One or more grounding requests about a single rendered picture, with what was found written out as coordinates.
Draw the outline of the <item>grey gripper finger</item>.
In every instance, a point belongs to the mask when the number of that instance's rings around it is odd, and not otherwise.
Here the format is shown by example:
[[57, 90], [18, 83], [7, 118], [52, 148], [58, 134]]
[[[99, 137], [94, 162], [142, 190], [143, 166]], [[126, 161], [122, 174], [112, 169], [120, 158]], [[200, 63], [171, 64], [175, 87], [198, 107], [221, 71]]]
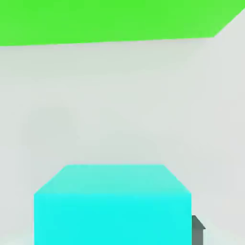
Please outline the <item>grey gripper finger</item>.
[[210, 218], [192, 215], [192, 245], [218, 245], [218, 233]]

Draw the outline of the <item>small cyan cube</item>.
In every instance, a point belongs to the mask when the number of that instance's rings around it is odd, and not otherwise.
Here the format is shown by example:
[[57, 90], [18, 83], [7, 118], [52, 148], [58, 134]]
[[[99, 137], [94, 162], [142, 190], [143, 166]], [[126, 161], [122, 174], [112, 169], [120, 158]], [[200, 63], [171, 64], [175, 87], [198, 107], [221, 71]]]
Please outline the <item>small cyan cube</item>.
[[191, 245], [191, 192], [164, 165], [68, 165], [33, 197], [34, 245]]

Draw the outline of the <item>large green box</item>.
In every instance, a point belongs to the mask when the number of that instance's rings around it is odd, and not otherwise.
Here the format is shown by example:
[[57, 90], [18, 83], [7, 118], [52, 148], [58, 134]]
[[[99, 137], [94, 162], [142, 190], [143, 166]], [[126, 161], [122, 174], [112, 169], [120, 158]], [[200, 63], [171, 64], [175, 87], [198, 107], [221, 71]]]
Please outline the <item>large green box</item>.
[[214, 37], [245, 0], [0, 0], [0, 46]]

